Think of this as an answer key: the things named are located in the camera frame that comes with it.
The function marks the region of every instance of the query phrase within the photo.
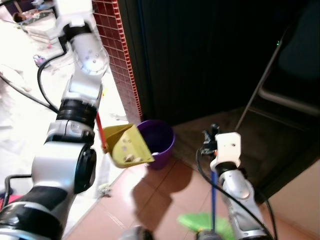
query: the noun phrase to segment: yellow dustpan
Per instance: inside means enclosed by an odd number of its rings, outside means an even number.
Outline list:
[[[105,127],[103,135],[106,143],[103,150],[110,153],[118,168],[124,169],[155,160],[134,124]]]

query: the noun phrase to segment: cable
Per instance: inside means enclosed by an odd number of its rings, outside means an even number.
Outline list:
[[[275,218],[275,214],[274,214],[274,211],[271,207],[271,204],[269,202],[269,200],[267,199],[267,197],[261,192],[258,190],[258,193],[260,194],[260,196],[263,198],[267,208],[268,208],[268,211],[269,211],[269,214],[270,214],[270,218],[271,218],[271,222],[272,222],[272,226],[273,226],[273,232],[274,232],[274,240],[278,240],[278,231],[277,231],[277,225],[276,225],[276,218]]]
[[[44,91],[44,87],[42,86],[42,83],[41,83],[41,73],[48,63],[67,54],[67,51],[65,50],[65,48],[62,48],[62,49],[63,49],[63,53],[56,55],[56,56],[53,56],[53,57],[49,58],[48,60],[46,60],[44,63],[42,63],[41,66],[39,67],[37,75],[36,75],[36,78],[38,81],[38,86],[39,86],[39,89],[40,89],[42,96],[47,101],[47,103],[56,111],[56,113],[58,112],[58,108],[50,101],[50,99],[47,97],[47,95]]]
[[[23,90],[20,90],[18,87],[16,87],[13,83],[11,83],[3,74],[0,73],[0,78],[6,83],[8,84],[10,87],[12,87],[14,90],[16,90],[18,93],[24,95],[25,97],[27,97],[28,99],[31,99],[33,101],[35,101],[36,103],[38,104],[41,104],[42,106],[45,106],[46,108],[54,111],[55,113],[58,113],[58,111],[50,106],[49,104],[47,104],[46,102],[43,102],[37,98],[35,98],[34,96],[30,95],[29,93],[23,91]]]
[[[1,204],[1,210],[8,205],[9,198],[10,198],[10,180],[11,179],[25,179],[25,178],[31,178],[31,174],[19,174],[19,175],[9,175],[4,180],[4,189],[5,194],[4,198]]]
[[[215,189],[217,189],[219,192],[221,192],[222,194],[224,194],[225,196],[227,196],[228,198],[230,198],[231,200],[233,200],[235,203],[237,203],[241,208],[243,208],[243,210],[245,210],[254,220],[256,220],[256,222],[263,228],[263,230],[265,231],[265,233],[268,235],[268,237],[271,240],[274,240],[272,234],[270,233],[270,231],[268,230],[268,228],[248,209],[246,208],[246,206],[244,206],[241,202],[239,202],[237,199],[235,199],[232,195],[230,195],[229,193],[227,193],[225,190],[223,190],[221,187],[219,187],[216,184],[213,184],[211,182],[211,180],[205,175],[203,169],[200,166],[200,162],[199,162],[199,148],[196,151],[195,154],[195,161],[196,161],[196,166],[200,172],[200,174],[202,175],[202,177]]]

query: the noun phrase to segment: purple bucket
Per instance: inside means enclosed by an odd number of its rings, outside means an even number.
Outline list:
[[[168,163],[172,147],[175,142],[173,129],[164,121],[147,120],[137,126],[150,152],[158,153],[153,155],[154,161],[149,165],[153,169],[162,169]]]

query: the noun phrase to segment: green broom head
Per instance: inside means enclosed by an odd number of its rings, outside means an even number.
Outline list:
[[[179,216],[177,221],[195,232],[212,229],[212,215],[209,213],[184,214]],[[219,234],[223,240],[235,240],[232,227],[226,218],[215,217],[215,232]]]

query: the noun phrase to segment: white floor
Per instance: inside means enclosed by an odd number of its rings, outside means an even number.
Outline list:
[[[32,40],[12,23],[0,20],[0,71],[13,82],[31,89],[33,96],[44,101],[37,84],[37,70],[33,55],[49,58],[61,52],[59,45],[47,48],[46,43]],[[56,106],[60,105],[61,95],[66,82],[73,73],[73,58],[70,52],[46,68],[42,73],[43,87],[47,96]],[[115,82],[110,71],[102,79],[105,97],[101,100],[99,114],[103,127],[128,123]],[[29,174],[37,150],[43,145],[50,122],[56,114],[47,108],[27,99],[0,80],[0,190],[4,179],[11,174]],[[116,168],[108,155],[101,150],[101,141],[95,130],[97,152],[96,180],[86,192],[78,195],[71,208],[66,236],[79,219],[96,202],[97,186],[112,183],[122,172]],[[15,195],[23,195],[32,187],[30,179],[12,181]]]

